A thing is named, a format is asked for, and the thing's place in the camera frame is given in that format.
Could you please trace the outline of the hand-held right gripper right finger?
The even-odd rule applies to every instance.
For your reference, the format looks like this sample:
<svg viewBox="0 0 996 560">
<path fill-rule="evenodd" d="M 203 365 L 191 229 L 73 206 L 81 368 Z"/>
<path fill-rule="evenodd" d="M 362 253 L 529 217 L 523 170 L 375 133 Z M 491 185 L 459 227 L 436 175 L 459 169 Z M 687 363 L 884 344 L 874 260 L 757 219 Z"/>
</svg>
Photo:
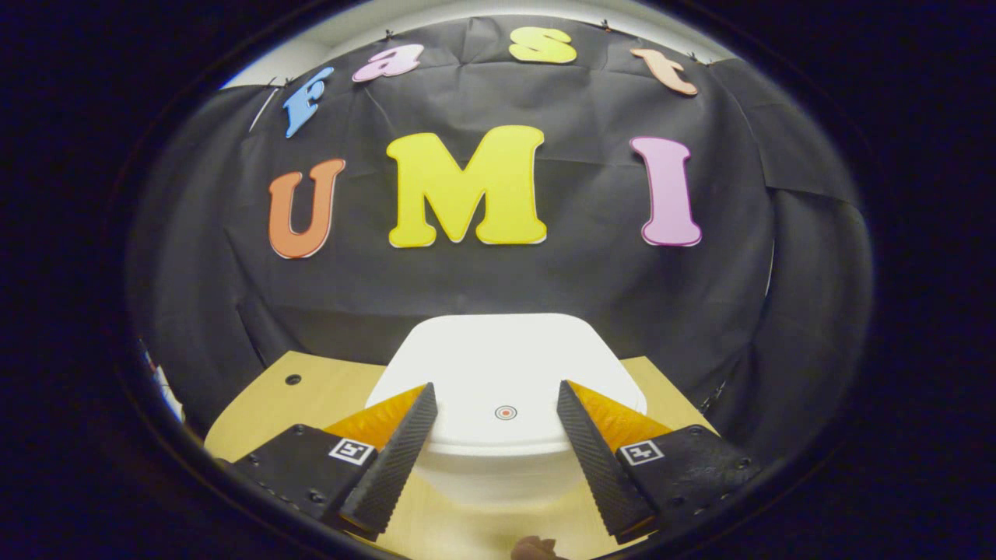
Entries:
<svg viewBox="0 0 996 560">
<path fill-rule="evenodd" d="M 763 469 L 703 425 L 669 428 L 573 380 L 559 384 L 557 415 L 619 544 L 694 528 Z"/>
</svg>

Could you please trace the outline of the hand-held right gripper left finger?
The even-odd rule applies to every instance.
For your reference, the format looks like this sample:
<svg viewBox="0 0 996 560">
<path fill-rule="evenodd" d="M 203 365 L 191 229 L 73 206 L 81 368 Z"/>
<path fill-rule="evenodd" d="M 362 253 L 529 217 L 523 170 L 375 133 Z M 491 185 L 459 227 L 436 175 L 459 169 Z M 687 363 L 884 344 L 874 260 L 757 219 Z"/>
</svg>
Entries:
<svg viewBox="0 0 996 560">
<path fill-rule="evenodd" d="M 434 385 L 424 383 L 324 429 L 295 423 L 233 468 L 297 513 L 376 540 L 435 418 Z"/>
</svg>

